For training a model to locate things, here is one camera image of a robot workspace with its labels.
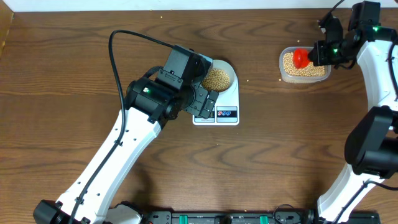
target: wooden table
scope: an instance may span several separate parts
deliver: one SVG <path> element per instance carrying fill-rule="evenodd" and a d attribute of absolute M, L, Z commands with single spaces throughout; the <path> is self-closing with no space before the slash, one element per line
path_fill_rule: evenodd
<path fill-rule="evenodd" d="M 56 200 L 108 135 L 119 101 L 108 37 L 129 29 L 228 59 L 239 77 L 237 127 L 198 127 L 184 112 L 142 153 L 113 205 L 130 200 L 193 211 L 314 208 L 345 163 L 345 139 L 367 111 L 359 67 L 321 83 L 280 81 L 279 54 L 312 46 L 326 9 L 17 13 L 0 60 L 0 220 L 33 222 L 41 199 Z M 398 26 L 397 9 L 382 24 Z M 350 11 L 337 10 L 343 27 Z M 168 48 L 118 35 L 124 89 Z M 398 185 L 398 178 L 386 181 Z M 357 209 L 396 223 L 397 195 L 374 189 Z"/>

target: digital kitchen scale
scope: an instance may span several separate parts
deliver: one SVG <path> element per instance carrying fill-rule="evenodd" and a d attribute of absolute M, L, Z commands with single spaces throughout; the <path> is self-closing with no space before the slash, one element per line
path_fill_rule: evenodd
<path fill-rule="evenodd" d="M 239 124 L 239 88 L 238 77 L 234 69 L 223 60 L 214 60 L 213 68 L 224 70 L 229 75 L 230 86 L 219 93 L 210 117 L 199 118 L 193 116 L 194 125 L 238 125 Z"/>

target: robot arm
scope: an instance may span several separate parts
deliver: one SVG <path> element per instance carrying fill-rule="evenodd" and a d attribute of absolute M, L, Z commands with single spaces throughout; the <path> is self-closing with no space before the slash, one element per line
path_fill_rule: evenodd
<path fill-rule="evenodd" d="M 115 31 L 111 39 L 116 32 L 138 35 L 159 43 L 126 30 Z M 126 212 L 124 205 L 107 215 L 127 173 L 168 120 L 176 119 L 181 110 L 208 118 L 218 98 L 217 92 L 209 92 L 200 85 L 211 71 L 213 59 L 178 45 L 163 45 L 172 47 L 165 66 L 153 67 L 142 78 L 130 83 L 123 100 L 125 116 L 123 111 L 119 113 L 109 136 L 75 183 L 56 202 L 42 200 L 38 204 L 34 210 L 36 223 L 140 222 L 141 216 L 130 208 Z M 156 79 L 151 80 L 149 77 L 155 73 Z M 125 131 L 124 135 L 115 141 L 121 131 Z"/>
<path fill-rule="evenodd" d="M 91 183 L 83 203 L 78 207 L 75 215 L 76 220 L 85 218 L 90 220 L 90 223 L 102 223 L 105 220 L 112 199 L 132 165 L 148 144 L 160 133 L 160 124 L 157 121 L 154 123 L 148 122 L 149 117 L 145 113 L 135 108 L 130 108 L 126 111 L 126 115 L 126 133 L 122 138 L 123 143 L 116 148 Z M 57 202 L 62 204 L 61 210 L 66 214 L 72 213 L 76 203 L 76 196 L 80 194 L 94 171 L 112 148 L 114 140 L 119 135 L 120 126 L 121 113 L 119 113 L 112 131 L 86 169 L 75 183 L 58 198 Z"/>
<path fill-rule="evenodd" d="M 394 29 L 381 27 L 380 3 L 355 4 L 343 38 L 339 20 L 327 14 L 319 21 L 326 40 L 315 43 L 308 58 L 314 65 L 351 69 L 357 62 L 364 75 L 368 114 L 348 136 L 346 164 L 331 188 L 318 199 L 319 220 L 347 222 L 354 207 L 374 187 L 398 171 L 398 140 L 387 138 L 389 129 L 398 133 L 397 55 Z M 347 68 L 341 63 L 350 62 Z"/>

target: red plastic cup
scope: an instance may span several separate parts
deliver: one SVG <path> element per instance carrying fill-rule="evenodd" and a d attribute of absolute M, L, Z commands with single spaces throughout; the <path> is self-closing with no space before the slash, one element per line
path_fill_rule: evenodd
<path fill-rule="evenodd" d="M 308 51 L 305 49 L 296 49 L 293 53 L 293 64 L 297 69 L 305 68 L 310 63 Z"/>

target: clear plastic container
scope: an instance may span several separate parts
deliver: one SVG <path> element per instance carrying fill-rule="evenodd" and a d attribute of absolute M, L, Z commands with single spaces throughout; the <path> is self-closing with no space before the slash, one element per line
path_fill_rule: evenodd
<path fill-rule="evenodd" d="M 294 50 L 297 48 L 307 49 L 308 51 L 311 51 L 313 49 L 313 47 L 288 47 L 282 51 L 282 53 L 279 56 L 279 69 L 280 69 L 280 73 L 282 74 L 283 81 L 288 82 L 288 83 L 315 83 L 315 82 L 323 81 L 329 77 L 330 72 L 331 72 L 330 65 L 324 66 L 325 75 L 319 76 L 319 77 L 301 77 L 298 75 L 289 75 L 285 71 L 285 68 L 284 68 L 284 55 L 286 53 L 294 52 Z"/>

